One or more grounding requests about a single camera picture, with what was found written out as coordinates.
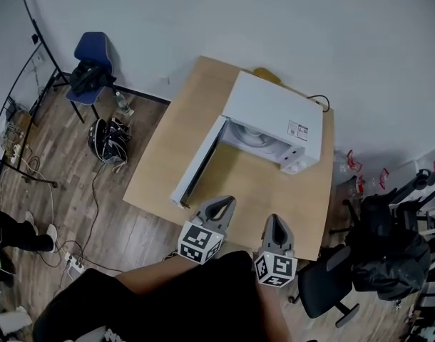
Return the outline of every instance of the microwave label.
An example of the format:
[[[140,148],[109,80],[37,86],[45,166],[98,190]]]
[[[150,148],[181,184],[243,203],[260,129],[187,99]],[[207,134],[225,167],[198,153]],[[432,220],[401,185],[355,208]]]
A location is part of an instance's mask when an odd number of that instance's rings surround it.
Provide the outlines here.
[[[308,128],[306,128],[304,125],[292,122],[291,120],[289,120],[287,134],[293,135],[301,140],[308,141]]]

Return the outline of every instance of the wooden table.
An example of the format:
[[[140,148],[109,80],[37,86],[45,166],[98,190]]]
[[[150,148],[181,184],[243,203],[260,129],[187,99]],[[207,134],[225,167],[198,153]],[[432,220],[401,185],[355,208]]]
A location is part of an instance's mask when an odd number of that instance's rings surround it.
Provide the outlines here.
[[[220,143],[188,200],[190,209],[181,209],[170,200],[171,192],[221,114],[239,72],[240,68],[211,58],[197,60],[180,95],[170,104],[150,139],[124,200],[182,225],[202,201],[232,195],[237,206],[227,230],[228,241],[253,249],[260,247],[265,221],[276,213],[294,234],[295,256],[315,260],[332,181],[333,110],[324,114],[321,160],[309,169],[287,175],[273,162]]]

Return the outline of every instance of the white sneaker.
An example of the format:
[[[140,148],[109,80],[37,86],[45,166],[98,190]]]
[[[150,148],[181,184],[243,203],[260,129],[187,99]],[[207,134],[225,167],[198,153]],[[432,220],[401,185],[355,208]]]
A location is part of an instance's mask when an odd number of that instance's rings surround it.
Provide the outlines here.
[[[24,217],[24,220],[26,220],[26,222],[29,222],[32,224],[32,227],[34,227],[35,235],[38,236],[39,235],[39,228],[36,227],[36,225],[34,223],[34,216],[32,215],[32,213],[30,211],[26,211],[26,216]]]
[[[53,253],[56,250],[56,241],[58,240],[58,230],[55,226],[50,224],[48,226],[48,229],[46,230],[46,235],[50,236],[53,240],[53,249],[50,251],[50,253]]]

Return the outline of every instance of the black backpack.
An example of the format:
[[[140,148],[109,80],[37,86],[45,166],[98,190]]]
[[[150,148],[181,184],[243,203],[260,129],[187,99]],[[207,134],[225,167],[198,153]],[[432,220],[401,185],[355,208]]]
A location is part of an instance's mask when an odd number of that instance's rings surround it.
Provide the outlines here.
[[[388,234],[360,224],[349,233],[356,291],[376,291],[381,300],[401,300],[420,291],[429,273],[430,248],[417,232],[394,227]]]
[[[118,172],[128,161],[127,142],[131,139],[128,132],[129,127],[119,119],[111,118],[108,124],[103,119],[97,119],[89,129],[88,145],[101,162],[121,162],[113,168],[113,171]]]

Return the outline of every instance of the blue chair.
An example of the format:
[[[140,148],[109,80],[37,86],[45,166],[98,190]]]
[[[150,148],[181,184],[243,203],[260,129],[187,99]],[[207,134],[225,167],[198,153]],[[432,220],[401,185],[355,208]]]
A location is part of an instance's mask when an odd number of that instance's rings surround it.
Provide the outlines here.
[[[110,55],[108,54],[108,37],[104,32],[89,31],[84,33],[78,42],[73,55],[80,61],[95,61],[103,67],[106,67],[108,74],[113,75],[113,62],[111,62]],[[70,100],[73,109],[80,118],[81,122],[84,123],[84,120],[81,117],[81,114],[78,111],[75,103],[90,105],[94,115],[98,119],[98,114],[94,103],[97,101],[103,89],[104,86],[101,86],[95,91],[88,91],[79,96],[75,96],[71,89],[67,92],[66,97]]]

